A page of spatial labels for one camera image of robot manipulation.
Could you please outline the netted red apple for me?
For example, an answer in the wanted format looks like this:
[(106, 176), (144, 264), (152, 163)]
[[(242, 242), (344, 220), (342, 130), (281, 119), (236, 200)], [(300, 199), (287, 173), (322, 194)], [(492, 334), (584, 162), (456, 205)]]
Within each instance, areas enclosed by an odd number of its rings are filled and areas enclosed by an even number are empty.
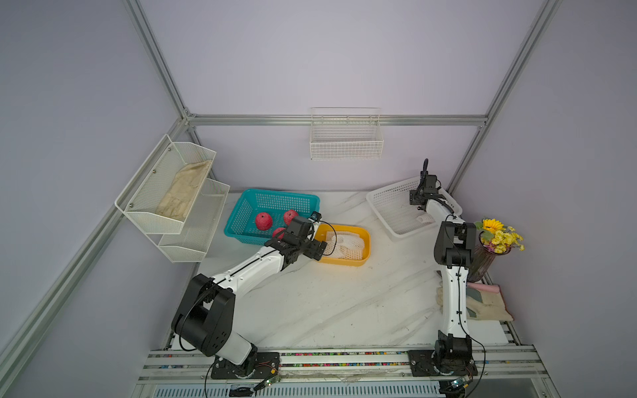
[(272, 216), (267, 212), (261, 212), (255, 217), (255, 227), (259, 231), (268, 231), (273, 226)]
[(283, 237), (283, 235), (285, 234), (285, 231), (286, 231), (286, 229), (284, 227), (277, 228), (273, 232), (272, 237), (274, 239), (280, 240)]

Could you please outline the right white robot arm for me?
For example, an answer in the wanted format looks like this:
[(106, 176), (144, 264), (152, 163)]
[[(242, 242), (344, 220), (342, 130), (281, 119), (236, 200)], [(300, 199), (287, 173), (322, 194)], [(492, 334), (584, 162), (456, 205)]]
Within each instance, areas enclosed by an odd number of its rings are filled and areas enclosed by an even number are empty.
[(438, 187), (438, 179), (422, 171), (409, 202), (440, 224), (434, 259), (441, 267), (443, 282), (443, 328), (438, 332), (432, 361), (436, 372), (449, 376), (468, 371), (473, 360), (473, 339), (467, 325), (466, 288), (474, 259), (472, 245), (476, 228), (456, 215)]

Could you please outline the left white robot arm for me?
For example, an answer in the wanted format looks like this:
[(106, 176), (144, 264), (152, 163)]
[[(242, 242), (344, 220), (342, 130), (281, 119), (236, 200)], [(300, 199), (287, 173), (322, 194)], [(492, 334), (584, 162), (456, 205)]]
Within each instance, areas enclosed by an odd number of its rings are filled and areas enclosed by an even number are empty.
[(295, 217), (239, 265), (212, 277), (193, 277), (171, 323), (179, 342), (207, 357), (229, 361), (243, 377), (252, 373), (258, 348), (233, 330), (236, 301), (301, 256), (321, 260), (327, 247), (315, 239), (321, 221), (318, 212), (308, 218)]

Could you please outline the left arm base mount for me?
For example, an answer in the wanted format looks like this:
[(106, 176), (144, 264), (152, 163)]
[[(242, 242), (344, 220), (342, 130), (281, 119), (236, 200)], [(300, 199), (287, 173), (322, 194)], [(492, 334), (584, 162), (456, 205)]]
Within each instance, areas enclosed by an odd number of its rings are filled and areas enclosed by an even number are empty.
[(261, 351), (252, 346), (245, 361), (239, 365), (222, 357), (215, 357), (207, 378), (210, 380), (265, 379), (280, 368), (280, 353)]

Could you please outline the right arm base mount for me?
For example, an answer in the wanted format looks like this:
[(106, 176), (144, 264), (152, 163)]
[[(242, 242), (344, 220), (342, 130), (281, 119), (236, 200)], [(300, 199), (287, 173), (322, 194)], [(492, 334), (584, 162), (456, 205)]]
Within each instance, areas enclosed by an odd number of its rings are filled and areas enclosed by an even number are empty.
[(446, 343), (433, 349), (410, 350), (408, 362), (413, 376), (469, 376), (478, 374), (474, 364), (472, 348), (461, 343), (451, 346)]

